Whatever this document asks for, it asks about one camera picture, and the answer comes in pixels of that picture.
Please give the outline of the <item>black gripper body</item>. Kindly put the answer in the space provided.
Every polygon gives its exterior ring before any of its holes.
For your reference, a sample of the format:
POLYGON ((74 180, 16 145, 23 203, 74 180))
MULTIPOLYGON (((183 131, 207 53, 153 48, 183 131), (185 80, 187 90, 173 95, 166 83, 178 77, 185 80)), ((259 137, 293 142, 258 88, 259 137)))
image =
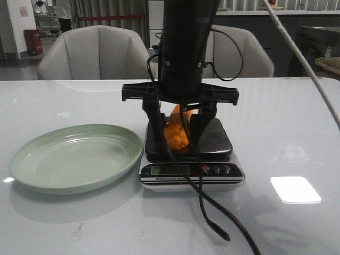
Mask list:
POLYGON ((221 87, 202 81, 203 59, 183 61, 159 57, 158 80, 124 84, 122 100, 160 100, 181 105, 208 106, 215 103, 236 105, 236 88, 221 87))

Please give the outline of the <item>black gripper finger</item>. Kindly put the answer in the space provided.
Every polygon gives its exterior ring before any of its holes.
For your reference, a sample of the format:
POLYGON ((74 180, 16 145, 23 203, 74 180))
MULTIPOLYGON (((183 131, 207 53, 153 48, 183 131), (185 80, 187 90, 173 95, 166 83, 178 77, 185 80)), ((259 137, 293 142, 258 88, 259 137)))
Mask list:
POLYGON ((154 145, 160 145, 163 142, 161 131, 164 126, 163 114, 160 112, 160 103, 156 99, 143 99, 142 109, 148 116, 147 141, 153 142, 154 145))
POLYGON ((217 103, 199 103, 193 105, 193 109, 197 109, 198 113, 191 116, 189 131, 192 143, 197 145, 204 130, 216 116, 217 103))

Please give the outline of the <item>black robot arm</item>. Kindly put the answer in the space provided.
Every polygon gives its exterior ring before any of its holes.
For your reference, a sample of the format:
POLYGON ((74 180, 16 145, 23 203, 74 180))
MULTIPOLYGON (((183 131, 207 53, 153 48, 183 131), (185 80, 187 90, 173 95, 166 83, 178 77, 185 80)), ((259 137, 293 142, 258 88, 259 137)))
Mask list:
POLYGON ((208 36, 219 1, 165 1, 158 80, 125 84, 122 99, 141 99, 156 141, 180 150, 199 140, 217 103, 239 92, 202 82, 208 36))

